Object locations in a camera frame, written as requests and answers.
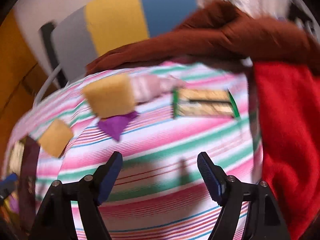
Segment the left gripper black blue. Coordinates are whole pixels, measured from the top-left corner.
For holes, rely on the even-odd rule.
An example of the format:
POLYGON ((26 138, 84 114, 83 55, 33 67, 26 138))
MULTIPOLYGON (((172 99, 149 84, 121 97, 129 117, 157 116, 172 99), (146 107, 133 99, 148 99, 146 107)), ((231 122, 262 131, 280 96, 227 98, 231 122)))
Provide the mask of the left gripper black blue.
POLYGON ((0 184, 0 196, 1 201, 5 200, 13 191, 16 190, 18 182, 18 175, 16 173, 12 173, 7 176, 4 180, 1 181, 0 184))

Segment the maroon gold storage box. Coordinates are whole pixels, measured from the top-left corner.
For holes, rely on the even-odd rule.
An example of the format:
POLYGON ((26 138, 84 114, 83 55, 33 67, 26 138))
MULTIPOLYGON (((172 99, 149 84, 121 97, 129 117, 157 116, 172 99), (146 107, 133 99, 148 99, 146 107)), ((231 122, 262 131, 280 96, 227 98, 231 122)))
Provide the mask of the maroon gold storage box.
POLYGON ((4 208, 13 226, 29 233, 36 217, 35 183, 40 146, 29 136, 20 140, 19 144, 23 147, 23 153, 17 168, 17 189, 5 200, 4 208))

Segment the small yellow sponge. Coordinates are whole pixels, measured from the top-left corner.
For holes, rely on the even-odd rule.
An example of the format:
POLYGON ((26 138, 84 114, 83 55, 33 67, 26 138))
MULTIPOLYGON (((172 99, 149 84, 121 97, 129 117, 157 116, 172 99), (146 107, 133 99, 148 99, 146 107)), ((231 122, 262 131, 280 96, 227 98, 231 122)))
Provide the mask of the small yellow sponge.
POLYGON ((44 152, 54 158, 59 158, 72 138, 73 131, 71 128, 64 121, 56 119, 39 137, 37 142, 44 152))

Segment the purple snack packet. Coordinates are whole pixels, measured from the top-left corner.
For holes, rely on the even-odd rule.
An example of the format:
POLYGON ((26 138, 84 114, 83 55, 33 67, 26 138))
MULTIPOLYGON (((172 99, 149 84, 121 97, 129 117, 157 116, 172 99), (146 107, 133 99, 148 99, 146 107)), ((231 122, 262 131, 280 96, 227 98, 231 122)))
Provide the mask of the purple snack packet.
POLYGON ((112 116, 107 119, 100 119, 98 127, 106 135, 110 136, 115 141, 120 141, 120 136, 128 124, 139 116, 137 111, 132 111, 128 114, 112 116))

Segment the red fleece blanket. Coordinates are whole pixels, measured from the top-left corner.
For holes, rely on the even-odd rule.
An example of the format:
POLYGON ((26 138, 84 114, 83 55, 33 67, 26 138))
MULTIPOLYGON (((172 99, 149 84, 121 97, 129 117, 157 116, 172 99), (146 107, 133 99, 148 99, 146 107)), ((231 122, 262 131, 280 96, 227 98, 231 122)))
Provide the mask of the red fleece blanket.
POLYGON ((319 72, 305 64, 253 65, 263 141, 263 180, 292 239, 319 212, 319 72))

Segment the large yellow sponge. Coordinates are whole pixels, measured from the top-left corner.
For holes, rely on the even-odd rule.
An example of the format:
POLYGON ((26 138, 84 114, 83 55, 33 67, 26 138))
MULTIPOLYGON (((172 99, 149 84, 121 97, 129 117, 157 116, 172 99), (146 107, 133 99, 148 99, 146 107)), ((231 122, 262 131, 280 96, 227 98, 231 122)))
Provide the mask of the large yellow sponge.
POLYGON ((131 113, 136 107, 127 74, 112 75, 94 81, 82 89, 82 94, 93 113, 104 119, 131 113))

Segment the cracker packet green edges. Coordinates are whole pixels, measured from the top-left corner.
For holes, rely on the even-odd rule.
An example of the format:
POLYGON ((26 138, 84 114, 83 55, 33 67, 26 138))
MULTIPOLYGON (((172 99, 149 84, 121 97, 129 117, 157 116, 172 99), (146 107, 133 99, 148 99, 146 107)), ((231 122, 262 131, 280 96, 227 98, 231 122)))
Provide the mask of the cracker packet green edges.
POLYGON ((227 89, 175 88, 172 91, 173 117, 239 118, 236 101, 227 89))

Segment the wooden cabinet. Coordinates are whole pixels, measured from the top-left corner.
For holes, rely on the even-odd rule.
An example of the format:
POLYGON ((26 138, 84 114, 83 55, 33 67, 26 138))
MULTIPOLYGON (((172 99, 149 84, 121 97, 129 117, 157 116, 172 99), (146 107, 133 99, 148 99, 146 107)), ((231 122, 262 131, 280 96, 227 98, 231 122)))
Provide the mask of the wooden cabinet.
POLYGON ((1 162, 13 127, 31 109, 47 77, 10 10, 1 24, 1 162))

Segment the striped pink tablecloth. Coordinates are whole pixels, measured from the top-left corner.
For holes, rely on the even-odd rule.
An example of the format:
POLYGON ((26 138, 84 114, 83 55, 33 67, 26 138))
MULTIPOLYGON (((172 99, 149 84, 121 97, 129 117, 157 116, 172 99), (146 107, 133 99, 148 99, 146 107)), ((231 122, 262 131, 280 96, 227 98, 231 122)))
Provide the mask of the striped pink tablecloth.
POLYGON ((240 117, 174 118, 172 96, 165 94, 139 105, 138 117, 115 141, 98 128, 98 119, 81 94, 85 85, 114 74, 109 70, 58 90, 26 113, 12 130, 8 149, 27 135, 38 139, 55 119, 61 119, 74 136, 61 158, 40 151, 35 183, 38 203, 52 181, 78 181, 118 151, 123 168, 99 208, 113 239, 207 239, 221 209, 206 189, 197 155, 208 153, 213 163, 241 181, 255 184, 261 178, 263 148, 249 74, 221 63, 209 67, 171 62, 125 73, 174 76, 192 88, 228 89, 240 117))

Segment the pink striped sock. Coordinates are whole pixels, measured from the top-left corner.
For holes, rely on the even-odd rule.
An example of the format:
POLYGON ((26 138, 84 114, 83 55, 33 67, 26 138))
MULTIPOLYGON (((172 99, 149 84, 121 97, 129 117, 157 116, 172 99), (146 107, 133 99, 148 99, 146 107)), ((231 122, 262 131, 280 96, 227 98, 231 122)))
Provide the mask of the pink striped sock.
POLYGON ((150 74, 132 77, 130 81, 136 103, 149 102, 187 84, 173 76, 159 77, 150 74))

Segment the brown down jacket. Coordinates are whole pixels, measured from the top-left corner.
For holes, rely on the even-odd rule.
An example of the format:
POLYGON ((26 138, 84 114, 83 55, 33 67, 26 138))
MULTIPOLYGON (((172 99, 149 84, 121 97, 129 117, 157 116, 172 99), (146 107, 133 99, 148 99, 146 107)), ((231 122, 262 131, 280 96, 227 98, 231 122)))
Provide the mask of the brown down jacket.
POLYGON ((294 23, 252 18, 230 2, 214 0, 168 33, 108 51, 87 65, 86 74, 184 55, 287 61, 319 73, 319 43, 313 36, 294 23))

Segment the grey yellow blue chair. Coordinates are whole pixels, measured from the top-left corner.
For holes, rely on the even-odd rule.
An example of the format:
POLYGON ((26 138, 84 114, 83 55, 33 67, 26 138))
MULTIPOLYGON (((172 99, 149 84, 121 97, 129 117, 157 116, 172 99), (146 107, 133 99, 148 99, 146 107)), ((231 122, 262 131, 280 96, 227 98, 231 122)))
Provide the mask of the grey yellow blue chair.
POLYGON ((197 8, 196 0, 93 0, 58 25, 41 27, 53 67, 33 105, 54 79, 62 86, 81 79, 86 66, 106 52, 166 33, 197 8))

